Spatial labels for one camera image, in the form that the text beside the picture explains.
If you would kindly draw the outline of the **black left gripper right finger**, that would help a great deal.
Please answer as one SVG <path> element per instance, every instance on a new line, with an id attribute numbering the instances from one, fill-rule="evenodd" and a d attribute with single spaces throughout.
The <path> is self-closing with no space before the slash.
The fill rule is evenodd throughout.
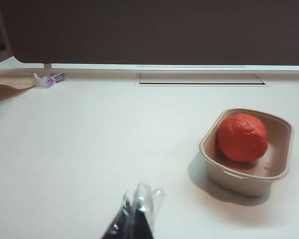
<path id="1" fill-rule="evenodd" d="M 156 217 L 165 198 L 163 188 L 152 189 L 139 183 L 133 197 L 130 222 L 131 239 L 152 239 Z"/>

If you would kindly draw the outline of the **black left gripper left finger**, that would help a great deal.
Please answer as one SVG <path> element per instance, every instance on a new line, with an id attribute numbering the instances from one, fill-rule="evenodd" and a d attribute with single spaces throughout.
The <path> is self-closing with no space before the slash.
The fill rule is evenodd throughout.
<path id="1" fill-rule="evenodd" d="M 102 235 L 102 239 L 136 239 L 135 197 L 126 192 L 120 207 Z"/>

